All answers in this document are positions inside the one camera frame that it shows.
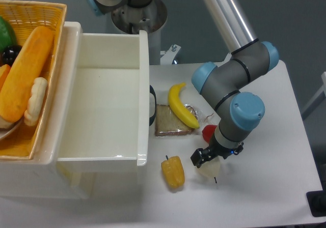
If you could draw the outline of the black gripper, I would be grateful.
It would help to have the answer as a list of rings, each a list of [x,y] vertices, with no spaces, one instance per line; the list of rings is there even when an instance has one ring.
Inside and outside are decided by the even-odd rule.
[[[191,161],[193,165],[200,168],[202,164],[209,162],[211,159],[221,156],[223,159],[227,159],[231,155],[238,155],[243,151],[244,143],[240,142],[238,147],[230,149],[223,147],[217,141],[211,141],[208,145],[208,149],[198,148],[191,155]]]

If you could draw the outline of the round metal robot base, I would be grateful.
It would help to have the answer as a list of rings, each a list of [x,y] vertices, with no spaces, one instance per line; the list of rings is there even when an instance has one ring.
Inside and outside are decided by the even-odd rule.
[[[167,8],[161,0],[152,0],[141,8],[124,5],[111,13],[116,28],[127,34],[138,34],[140,30],[156,32],[165,25],[167,16]]]

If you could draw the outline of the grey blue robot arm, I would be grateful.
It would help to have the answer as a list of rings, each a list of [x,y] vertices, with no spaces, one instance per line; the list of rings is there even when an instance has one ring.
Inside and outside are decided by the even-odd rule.
[[[98,16],[111,14],[115,27],[126,34],[146,31],[154,34],[167,20],[167,9],[160,0],[87,0]],[[279,62],[277,49],[261,42],[248,23],[237,0],[204,0],[224,42],[230,59],[217,66],[204,63],[192,75],[198,93],[219,115],[220,122],[207,148],[196,149],[194,166],[221,156],[239,154],[243,141],[264,116],[262,100],[240,89],[268,73]]]

